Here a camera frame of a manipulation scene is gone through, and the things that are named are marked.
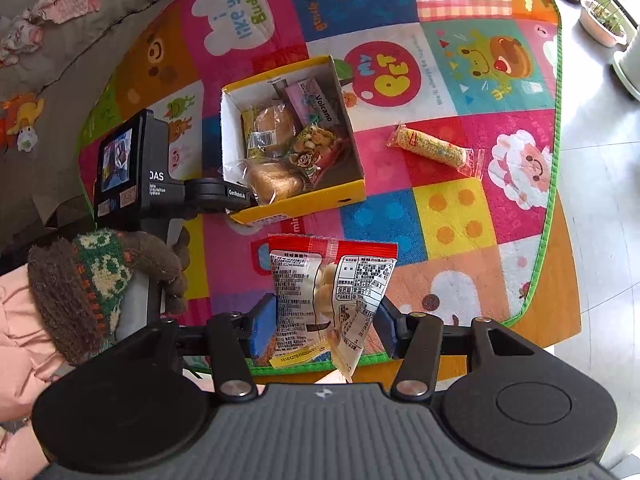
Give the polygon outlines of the pink jacket forearm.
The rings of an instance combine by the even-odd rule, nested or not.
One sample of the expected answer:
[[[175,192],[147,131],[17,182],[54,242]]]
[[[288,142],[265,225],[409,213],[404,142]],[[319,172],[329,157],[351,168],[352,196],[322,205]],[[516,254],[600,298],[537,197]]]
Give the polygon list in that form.
[[[30,416],[64,363],[39,311],[63,283],[55,264],[32,262],[1,277],[1,421],[23,424],[1,430],[3,479],[32,479],[49,465]]]

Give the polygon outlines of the knitted glove left hand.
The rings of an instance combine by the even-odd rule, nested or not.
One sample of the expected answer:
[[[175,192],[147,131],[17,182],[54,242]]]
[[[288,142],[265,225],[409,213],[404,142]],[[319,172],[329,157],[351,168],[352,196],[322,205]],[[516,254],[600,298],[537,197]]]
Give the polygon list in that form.
[[[65,361],[81,364],[115,343],[122,298],[136,271],[164,286],[169,314],[186,312],[189,242],[187,229],[171,246],[142,231],[100,229],[30,248],[29,286]]]

